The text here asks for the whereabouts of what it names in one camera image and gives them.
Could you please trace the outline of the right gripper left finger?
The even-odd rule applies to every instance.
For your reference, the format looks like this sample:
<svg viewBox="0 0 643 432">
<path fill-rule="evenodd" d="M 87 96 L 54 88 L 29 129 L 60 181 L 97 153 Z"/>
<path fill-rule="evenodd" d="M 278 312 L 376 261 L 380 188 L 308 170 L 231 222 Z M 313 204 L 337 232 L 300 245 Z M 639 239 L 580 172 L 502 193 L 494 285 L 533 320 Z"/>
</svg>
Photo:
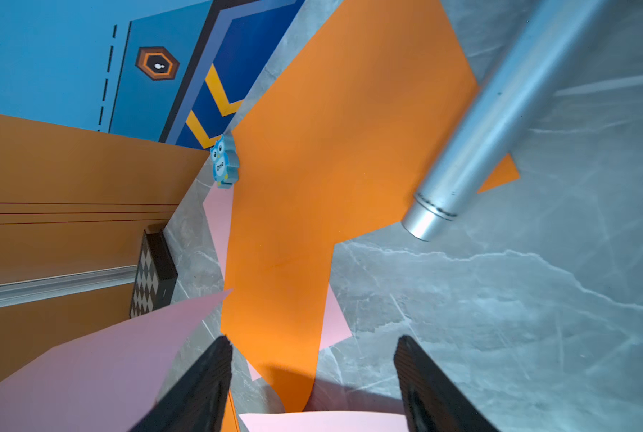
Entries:
<svg viewBox="0 0 643 432">
<path fill-rule="evenodd" d="M 233 347 L 220 336 L 132 432 L 217 432 L 231 385 Z"/>
</svg>

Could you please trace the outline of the pink paper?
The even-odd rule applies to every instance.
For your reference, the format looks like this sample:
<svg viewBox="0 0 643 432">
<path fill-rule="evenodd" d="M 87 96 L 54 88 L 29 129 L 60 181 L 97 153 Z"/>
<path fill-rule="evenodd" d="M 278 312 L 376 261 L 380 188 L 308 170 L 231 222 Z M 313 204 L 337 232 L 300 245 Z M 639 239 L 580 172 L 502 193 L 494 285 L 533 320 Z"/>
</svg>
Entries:
<svg viewBox="0 0 643 432">
<path fill-rule="evenodd" d="M 241 414 L 252 432 L 408 432 L 402 414 L 367 411 L 310 411 L 284 414 Z"/>
<path fill-rule="evenodd" d="M 264 379 L 280 368 L 308 378 L 319 353 L 350 337 L 329 284 L 329 258 L 318 253 L 263 266 L 263 250 L 240 260 L 234 232 L 233 190 L 213 188 L 204 213 L 227 290 L 223 325 L 227 336 Z"/>
<path fill-rule="evenodd" d="M 0 431 L 128 431 L 186 339 L 228 296 L 188 299 L 58 345 L 0 383 Z"/>
</svg>

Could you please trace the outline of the orange paper front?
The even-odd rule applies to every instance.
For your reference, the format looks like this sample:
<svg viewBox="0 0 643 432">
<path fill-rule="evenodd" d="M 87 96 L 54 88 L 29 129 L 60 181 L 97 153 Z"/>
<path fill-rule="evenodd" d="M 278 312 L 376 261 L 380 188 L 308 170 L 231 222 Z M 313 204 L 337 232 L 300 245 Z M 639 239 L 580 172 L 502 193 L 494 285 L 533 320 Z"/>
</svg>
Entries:
<svg viewBox="0 0 643 432">
<path fill-rule="evenodd" d="M 221 432 L 240 432 L 238 414 L 234 407 L 232 393 L 228 392 L 224 407 Z"/>
</svg>

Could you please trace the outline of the grey metal cylinder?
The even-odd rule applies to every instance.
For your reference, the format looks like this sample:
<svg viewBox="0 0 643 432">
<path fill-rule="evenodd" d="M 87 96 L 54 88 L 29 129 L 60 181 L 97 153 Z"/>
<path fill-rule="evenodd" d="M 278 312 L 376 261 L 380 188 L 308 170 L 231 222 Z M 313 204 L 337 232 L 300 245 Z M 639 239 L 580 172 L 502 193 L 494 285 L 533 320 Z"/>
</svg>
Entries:
<svg viewBox="0 0 643 432">
<path fill-rule="evenodd" d="M 615 1 L 542 1 L 486 77 L 402 219 L 429 241 L 454 221 L 606 24 Z"/>
</svg>

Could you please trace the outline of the black white chessboard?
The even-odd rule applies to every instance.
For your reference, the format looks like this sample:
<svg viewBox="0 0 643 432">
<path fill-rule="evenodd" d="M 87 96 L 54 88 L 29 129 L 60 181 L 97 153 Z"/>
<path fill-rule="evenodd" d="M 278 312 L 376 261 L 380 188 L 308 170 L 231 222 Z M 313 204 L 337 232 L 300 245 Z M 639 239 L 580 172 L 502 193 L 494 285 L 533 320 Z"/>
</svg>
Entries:
<svg viewBox="0 0 643 432">
<path fill-rule="evenodd" d="M 143 233 L 132 290 L 129 318 L 138 318 L 169 306 L 178 273 L 162 230 Z"/>
</svg>

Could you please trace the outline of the orange paper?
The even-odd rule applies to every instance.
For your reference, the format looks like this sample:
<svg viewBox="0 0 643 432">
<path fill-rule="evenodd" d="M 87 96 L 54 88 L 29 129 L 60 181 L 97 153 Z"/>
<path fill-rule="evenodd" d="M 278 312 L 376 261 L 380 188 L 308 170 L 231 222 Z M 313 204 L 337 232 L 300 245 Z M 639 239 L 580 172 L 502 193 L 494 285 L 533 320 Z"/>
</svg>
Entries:
<svg viewBox="0 0 643 432">
<path fill-rule="evenodd" d="M 399 409 L 398 338 L 452 355 L 438 318 L 445 258 L 400 219 L 478 83 L 529 14 L 528 1 L 307 1 L 235 128 L 240 260 L 318 253 L 351 335 L 313 378 L 264 379 L 239 351 L 241 413 Z"/>
<path fill-rule="evenodd" d="M 234 407 L 232 393 L 228 392 L 224 407 L 221 432 L 240 432 L 238 414 Z"/>
</svg>

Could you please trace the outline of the small blue toy box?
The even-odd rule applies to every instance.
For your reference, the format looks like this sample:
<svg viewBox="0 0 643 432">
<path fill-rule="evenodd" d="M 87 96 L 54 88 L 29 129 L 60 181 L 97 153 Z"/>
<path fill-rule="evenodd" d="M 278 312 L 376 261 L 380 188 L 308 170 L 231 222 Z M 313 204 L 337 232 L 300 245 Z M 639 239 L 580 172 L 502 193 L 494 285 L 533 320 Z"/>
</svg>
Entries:
<svg viewBox="0 0 643 432">
<path fill-rule="evenodd" d="M 221 189 L 230 189 L 239 180 L 240 159 L 233 136 L 225 133 L 211 148 L 213 180 Z"/>
</svg>

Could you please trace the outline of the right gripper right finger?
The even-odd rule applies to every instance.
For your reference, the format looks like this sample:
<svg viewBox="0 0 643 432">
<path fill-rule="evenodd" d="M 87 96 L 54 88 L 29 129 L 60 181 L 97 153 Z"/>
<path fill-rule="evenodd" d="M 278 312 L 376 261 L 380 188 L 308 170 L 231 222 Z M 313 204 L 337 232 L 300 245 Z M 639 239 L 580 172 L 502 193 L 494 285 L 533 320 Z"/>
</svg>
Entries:
<svg viewBox="0 0 643 432">
<path fill-rule="evenodd" d="M 399 338 L 393 363 L 408 430 L 498 432 L 414 338 Z"/>
</svg>

